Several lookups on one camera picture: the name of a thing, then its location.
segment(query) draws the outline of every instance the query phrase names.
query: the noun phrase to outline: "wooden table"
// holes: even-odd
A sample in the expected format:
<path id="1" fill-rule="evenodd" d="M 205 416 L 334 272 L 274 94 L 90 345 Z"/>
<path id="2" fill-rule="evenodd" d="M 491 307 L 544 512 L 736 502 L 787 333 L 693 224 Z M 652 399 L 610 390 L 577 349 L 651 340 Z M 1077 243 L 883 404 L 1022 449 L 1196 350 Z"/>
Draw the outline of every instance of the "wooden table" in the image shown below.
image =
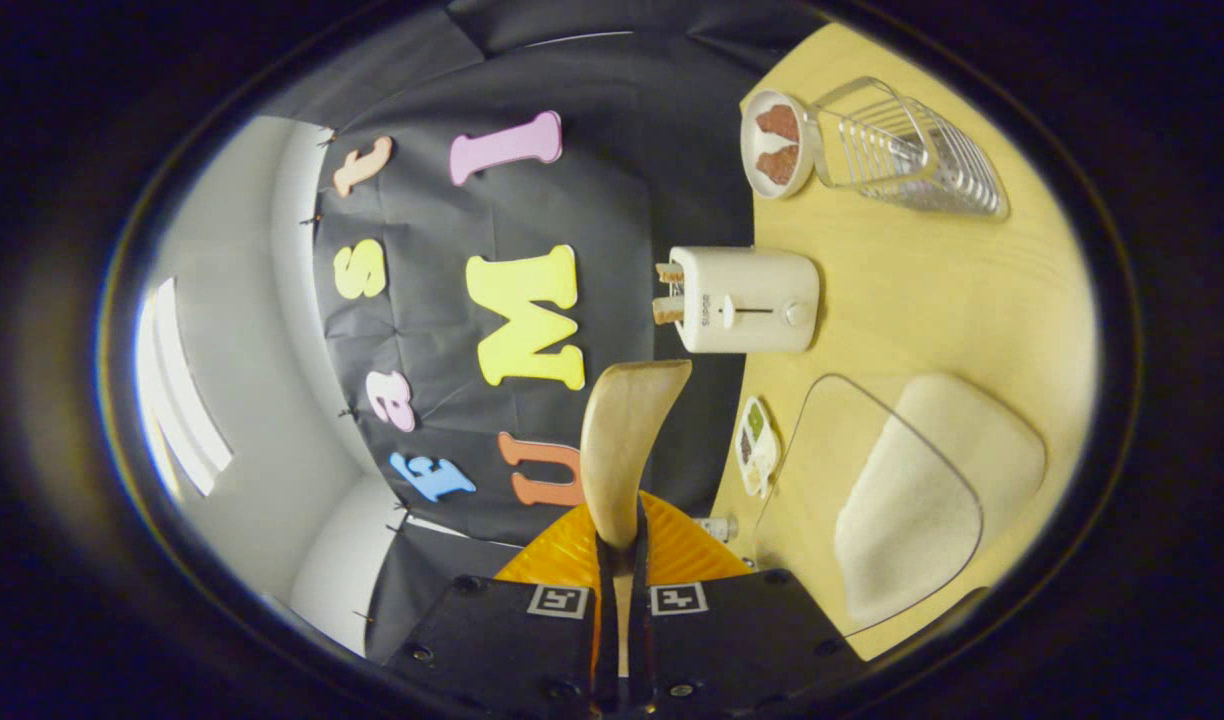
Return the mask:
<path id="1" fill-rule="evenodd" d="M 787 441 L 808 388 L 823 375 L 843 373 L 867 386 L 945 372 L 1011 407 L 1047 446 L 1040 489 L 991 546 L 928 600 L 851 636 L 853 648 L 869 659 L 967 591 L 995 583 L 1040 533 L 1080 459 L 1095 399 L 1098 332 L 1078 244 L 1054 196 L 1000 129 L 929 73 L 831 24 L 787 55 L 752 94 L 775 88 L 810 102 L 860 76 L 917 97 L 972 137 L 995 164 L 1013 208 L 1001 223 L 918 213 L 824 187 L 815 178 L 788 200 L 755 196 L 755 245 L 813 260 L 823 274 L 824 311 L 808 351 L 749 355 L 739 407 L 749 396 L 761 397 Z M 841 471 L 830 480 L 851 485 L 856 475 Z M 814 500 L 808 482 L 785 474 L 774 478 L 774 493 L 796 493 L 778 501 Z M 756 556 L 760 507 L 758 497 L 745 496 L 728 454 L 714 516 L 739 523 L 739 534 L 728 542 L 739 556 Z M 832 528 L 791 534 L 831 551 Z M 800 577 L 837 573 L 827 562 L 791 569 Z M 823 606 L 841 602 L 816 600 Z"/>

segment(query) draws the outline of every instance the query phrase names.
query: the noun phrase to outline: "white plate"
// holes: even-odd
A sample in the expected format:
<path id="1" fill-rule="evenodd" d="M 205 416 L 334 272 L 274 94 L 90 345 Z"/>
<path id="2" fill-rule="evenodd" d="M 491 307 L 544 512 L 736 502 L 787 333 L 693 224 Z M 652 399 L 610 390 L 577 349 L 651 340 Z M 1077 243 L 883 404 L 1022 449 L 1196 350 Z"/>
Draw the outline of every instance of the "white plate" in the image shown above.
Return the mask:
<path id="1" fill-rule="evenodd" d="M 794 173 L 789 176 L 789 182 L 776 184 L 771 178 L 763 174 L 755 163 L 763 152 L 781 151 L 794 141 L 781 137 L 771 132 L 763 132 L 755 118 L 771 110 L 775 105 L 789 105 L 794 110 L 796 124 L 799 127 L 799 160 L 794 164 Z M 803 105 L 794 97 L 786 96 L 775 89 L 759 91 L 745 105 L 745 114 L 741 118 L 741 164 L 745 168 L 745 180 L 749 181 L 754 192 L 763 197 L 787 197 L 798 192 L 812 174 L 812 151 L 807 140 L 805 124 L 803 122 Z"/>

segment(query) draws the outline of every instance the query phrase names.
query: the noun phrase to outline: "yellow letter m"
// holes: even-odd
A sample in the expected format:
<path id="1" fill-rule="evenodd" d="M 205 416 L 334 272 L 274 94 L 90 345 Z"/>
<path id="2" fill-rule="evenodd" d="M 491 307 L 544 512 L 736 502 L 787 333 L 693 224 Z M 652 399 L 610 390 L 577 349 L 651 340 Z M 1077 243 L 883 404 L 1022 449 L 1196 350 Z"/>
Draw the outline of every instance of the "yellow letter m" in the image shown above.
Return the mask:
<path id="1" fill-rule="evenodd" d="M 574 320 L 532 305 L 548 300 L 567 310 L 577 304 L 577 255 L 572 246 L 557 245 L 539 258 L 465 263 L 470 299 L 504 315 L 506 324 L 479 343 L 479 369 L 488 384 L 498 386 L 510 375 L 562 382 L 568 389 L 585 387 L 585 362 L 580 348 L 542 350 L 577 332 Z"/>

